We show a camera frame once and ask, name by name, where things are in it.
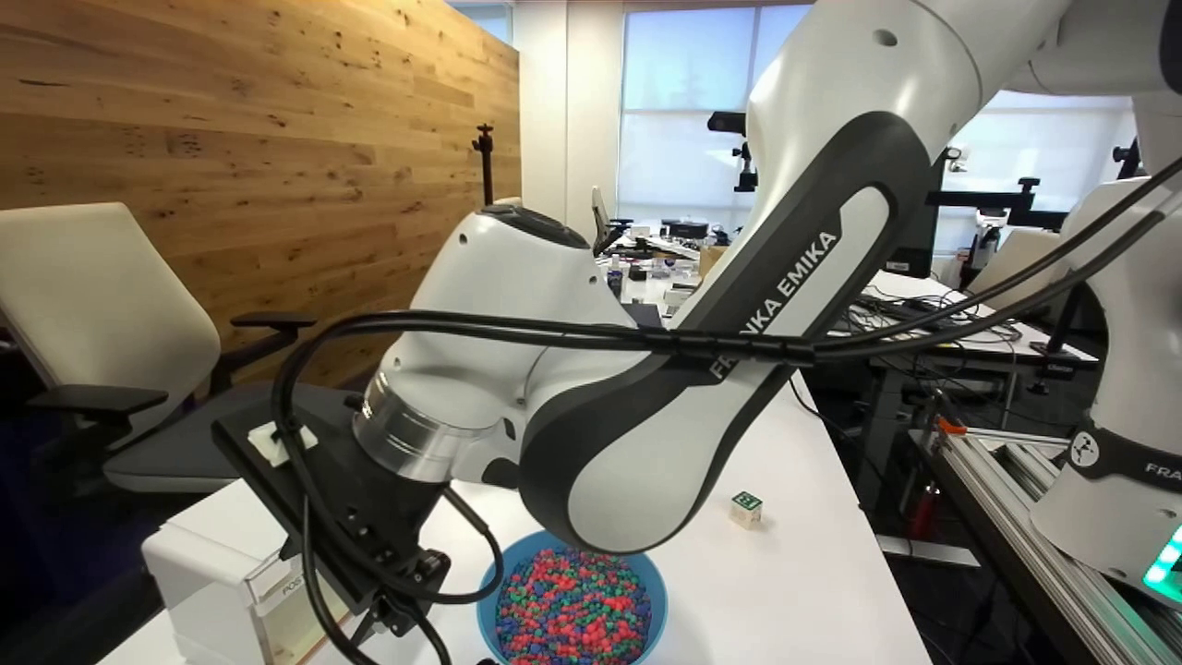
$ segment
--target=franka emika robot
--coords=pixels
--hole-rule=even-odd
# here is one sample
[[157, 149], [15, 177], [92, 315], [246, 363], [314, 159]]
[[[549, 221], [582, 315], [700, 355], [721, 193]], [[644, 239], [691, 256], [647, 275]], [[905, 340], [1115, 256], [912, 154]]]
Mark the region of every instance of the franka emika robot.
[[[1088, 426], [1033, 525], [1073, 562], [1182, 607], [1182, 0], [815, 0], [748, 91], [748, 224], [666, 334], [634, 330], [582, 238], [482, 208], [448, 238], [411, 309], [329, 325], [287, 358], [271, 405], [218, 439], [305, 568], [436, 648], [426, 607], [474, 602], [501, 568], [450, 479], [517, 489], [577, 547], [662, 547], [789, 371], [945, 344], [1019, 309], [918, 340], [824, 338], [918, 216], [945, 139], [998, 90], [1135, 99], [1153, 177], [1094, 193], [1060, 253], [1017, 277], [1062, 260], [1071, 275], [1019, 307], [1088, 281], [1109, 317]], [[298, 365], [346, 334], [404, 338], [357, 411], [304, 411]], [[418, 547], [436, 500], [494, 551], [480, 591], [441, 596], [448, 558]]]

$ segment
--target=office chair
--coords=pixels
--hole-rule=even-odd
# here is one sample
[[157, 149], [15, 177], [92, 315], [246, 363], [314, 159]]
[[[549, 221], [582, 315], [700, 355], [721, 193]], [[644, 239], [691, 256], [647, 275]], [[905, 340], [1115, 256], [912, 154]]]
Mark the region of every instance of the office chair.
[[[234, 479], [212, 426], [265, 398], [261, 383], [234, 388], [234, 373], [310, 322], [234, 325], [265, 338], [223, 355], [215, 322], [120, 205], [0, 211], [0, 330], [43, 383], [23, 411], [66, 420], [42, 453], [56, 500], [187, 504]], [[345, 395], [298, 388], [298, 398]]]

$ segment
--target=sprinkles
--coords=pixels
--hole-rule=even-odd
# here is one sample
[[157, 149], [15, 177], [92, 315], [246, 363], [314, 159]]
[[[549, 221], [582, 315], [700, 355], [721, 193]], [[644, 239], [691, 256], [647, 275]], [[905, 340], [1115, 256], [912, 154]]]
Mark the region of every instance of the sprinkles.
[[494, 607], [511, 665], [627, 665], [647, 649], [650, 600], [623, 558], [542, 547], [519, 558]]

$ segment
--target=white robotic arm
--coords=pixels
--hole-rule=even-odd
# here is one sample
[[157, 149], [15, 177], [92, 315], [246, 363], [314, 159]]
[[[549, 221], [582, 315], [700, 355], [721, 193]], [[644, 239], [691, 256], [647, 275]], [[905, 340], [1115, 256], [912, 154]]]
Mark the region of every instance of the white robotic arm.
[[[824, 338], [918, 216], [933, 154], [1066, 5], [820, 0], [748, 99], [755, 221], [676, 330]], [[596, 285], [590, 253], [517, 208], [466, 219], [415, 307], [627, 325]], [[768, 363], [411, 334], [389, 350], [356, 434], [405, 479], [450, 479], [470, 453], [505, 457], [549, 531], [647, 551], [695, 519], [782, 382]]]
[[[1096, 5], [1066, 15], [1071, 43], [1032, 58], [1032, 90], [1129, 97], [1136, 149], [1149, 173], [1182, 159], [1182, 5]], [[1142, 180], [1115, 180], [1082, 200], [1062, 238], [1088, 229], [1102, 211]], [[1088, 426], [1071, 442], [1071, 463], [1040, 495], [1032, 520], [1071, 562], [1109, 579], [1182, 607], [1182, 177], [1115, 219], [1102, 246], [1149, 211], [1167, 211], [1153, 239], [1120, 256], [1088, 290], [1104, 309], [1109, 358]]]

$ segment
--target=blue bowl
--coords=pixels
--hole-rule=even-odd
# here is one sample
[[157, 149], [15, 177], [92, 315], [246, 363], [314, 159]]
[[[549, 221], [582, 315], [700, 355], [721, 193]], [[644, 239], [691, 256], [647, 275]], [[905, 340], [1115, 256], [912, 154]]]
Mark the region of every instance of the blue bowl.
[[[501, 586], [505, 586], [505, 579], [511, 579], [511, 572], [526, 562], [526, 558], [530, 558], [530, 556], [539, 556], [539, 551], [567, 551], [567, 544], [561, 544], [556, 536], [549, 536], [549, 531], [537, 531], [537, 536], [526, 536], [526, 540], [517, 540], [511, 551], [505, 551], [505, 576], [501, 576]], [[666, 579], [662, 579], [662, 572], [657, 572], [657, 567], [647, 558], [647, 556], [633, 556], [633, 558], [623, 558], [627, 562], [627, 568], [633, 568], [633, 576], [644, 584], [644, 591], [647, 591], [647, 600], [650, 600], [650, 626], [647, 626], [647, 634], [644, 634], [644, 655], [638, 655], [638, 661], [655, 649], [655, 644], [657, 644], [657, 634], [662, 634], [662, 629], [666, 629]], [[480, 602], [478, 602], [478, 620], [480, 620], [480, 634], [482, 634], [482, 644], [487, 644], [487, 649], [498, 658], [498, 661], [511, 661], [505, 655], [501, 655], [501, 648], [494, 644], [494, 610], [498, 610], [498, 602], [501, 602], [501, 586], [498, 591], [491, 591], [491, 596], [482, 596]]]

